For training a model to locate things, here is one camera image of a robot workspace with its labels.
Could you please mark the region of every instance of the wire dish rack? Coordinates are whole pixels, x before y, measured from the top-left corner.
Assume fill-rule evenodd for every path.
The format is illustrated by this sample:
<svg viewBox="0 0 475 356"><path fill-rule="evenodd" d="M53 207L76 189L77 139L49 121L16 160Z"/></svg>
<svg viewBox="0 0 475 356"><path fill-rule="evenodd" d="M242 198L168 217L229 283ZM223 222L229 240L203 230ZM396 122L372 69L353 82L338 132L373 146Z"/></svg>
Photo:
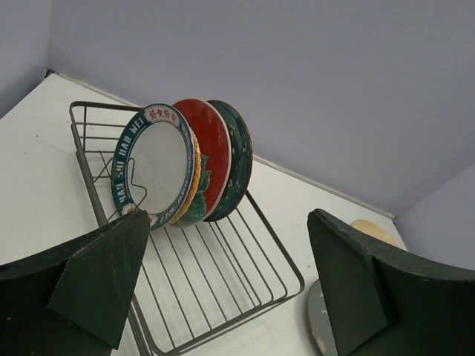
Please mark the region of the wire dish rack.
<svg viewBox="0 0 475 356"><path fill-rule="evenodd" d="M98 102L70 106L76 157L99 226L119 216L111 196L112 156L138 110ZM225 219L149 234L128 323L141 356L181 355L292 299L304 284L247 191Z"/></svg>

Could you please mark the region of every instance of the dark green object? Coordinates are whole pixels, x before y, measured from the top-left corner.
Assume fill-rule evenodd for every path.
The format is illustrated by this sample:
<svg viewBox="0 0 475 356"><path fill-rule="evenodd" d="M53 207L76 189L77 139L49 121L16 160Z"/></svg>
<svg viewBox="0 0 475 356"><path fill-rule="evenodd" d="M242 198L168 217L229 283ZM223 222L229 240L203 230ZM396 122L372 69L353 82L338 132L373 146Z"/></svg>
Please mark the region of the dark green object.
<svg viewBox="0 0 475 356"><path fill-rule="evenodd" d="M339 356L475 355L475 271L410 254L321 209L308 229Z"/></svg>
<svg viewBox="0 0 475 356"><path fill-rule="evenodd" d="M135 211L0 266L0 355L106 356L117 349L148 239Z"/></svg>
<svg viewBox="0 0 475 356"><path fill-rule="evenodd" d="M223 195L206 221L217 221L232 213L246 193L252 171L252 143L242 116L227 102L209 100L223 117L231 141L231 168Z"/></svg>

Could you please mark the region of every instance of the plate with floral pattern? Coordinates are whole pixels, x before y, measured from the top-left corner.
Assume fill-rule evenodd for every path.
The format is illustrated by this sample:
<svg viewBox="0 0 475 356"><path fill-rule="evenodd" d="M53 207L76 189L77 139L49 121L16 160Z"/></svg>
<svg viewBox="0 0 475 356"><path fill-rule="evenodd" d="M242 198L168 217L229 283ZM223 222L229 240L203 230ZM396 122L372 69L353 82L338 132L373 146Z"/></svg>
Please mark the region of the plate with floral pattern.
<svg viewBox="0 0 475 356"><path fill-rule="evenodd" d="M206 221L216 221L232 213L246 193L252 172L252 142L243 117L227 102L208 101L226 122L231 140L231 173L223 196Z"/></svg>
<svg viewBox="0 0 475 356"><path fill-rule="evenodd" d="M143 108L125 126L112 163L112 197L119 214L140 207L150 229L170 222L185 202L195 150L183 115L166 104Z"/></svg>
<svg viewBox="0 0 475 356"><path fill-rule="evenodd" d="M197 193L188 211L174 224L184 226L204 220L219 203L231 169L231 142L223 117L208 102L184 99L173 106L190 125L201 151Z"/></svg>

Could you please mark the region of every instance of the white surface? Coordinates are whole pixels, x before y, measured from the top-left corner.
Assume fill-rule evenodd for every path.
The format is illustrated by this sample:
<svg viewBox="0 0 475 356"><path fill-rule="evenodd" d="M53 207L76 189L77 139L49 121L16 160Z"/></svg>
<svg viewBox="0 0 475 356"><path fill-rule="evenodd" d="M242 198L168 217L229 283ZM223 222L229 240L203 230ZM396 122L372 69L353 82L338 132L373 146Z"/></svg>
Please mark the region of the white surface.
<svg viewBox="0 0 475 356"><path fill-rule="evenodd" d="M0 121L0 264L78 237L97 227L75 157L69 104L113 102L58 76L46 79ZM118 113L111 117L117 120ZM126 113L122 119L131 117ZM307 215L323 208L351 223L367 219L398 244L390 219L326 191L255 163L249 186L254 198L301 270L309 286L317 278ZM306 293L189 355L314 355L304 318ZM128 327L114 356L132 356Z"/></svg>

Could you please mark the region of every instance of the plate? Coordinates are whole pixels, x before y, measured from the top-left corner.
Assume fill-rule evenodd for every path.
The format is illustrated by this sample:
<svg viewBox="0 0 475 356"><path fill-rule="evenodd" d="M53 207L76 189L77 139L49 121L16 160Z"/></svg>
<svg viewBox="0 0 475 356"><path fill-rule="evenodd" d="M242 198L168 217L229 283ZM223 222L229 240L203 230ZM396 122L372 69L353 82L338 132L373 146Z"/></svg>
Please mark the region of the plate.
<svg viewBox="0 0 475 356"><path fill-rule="evenodd" d="M198 183L200 182L200 174L201 174L201 152L200 152L200 145L198 144L198 139L194 132L191 132L191 136L193 137L193 146L194 146L194 172L193 172L193 179L191 180L191 186L188 194L186 195L185 202L181 206L180 210L174 216L173 219L170 220L170 224L175 223L178 221L189 209L191 202L193 202L194 196L198 190Z"/></svg>
<svg viewBox="0 0 475 356"><path fill-rule="evenodd" d="M178 110L166 104L140 110L114 152L111 187L119 214L139 206L151 230L166 225L185 202L194 161L192 132Z"/></svg>
<svg viewBox="0 0 475 356"><path fill-rule="evenodd" d="M396 241L385 230L377 226L374 222L368 220L355 220L351 224L356 230L364 232L366 235L375 237L378 240L384 241L398 247Z"/></svg>
<svg viewBox="0 0 475 356"><path fill-rule="evenodd" d="M173 105L186 118L198 138L201 177L188 211L175 225L191 225L207 218L216 208L231 168L231 143L223 117L208 102L184 99Z"/></svg>
<svg viewBox="0 0 475 356"><path fill-rule="evenodd" d="M338 356L320 280L310 287L307 296L307 315L310 331L320 353L324 356Z"/></svg>
<svg viewBox="0 0 475 356"><path fill-rule="evenodd" d="M231 140L231 171L217 207L206 218L216 221L232 213L246 193L252 172L252 143L243 117L227 102L208 101L221 114Z"/></svg>

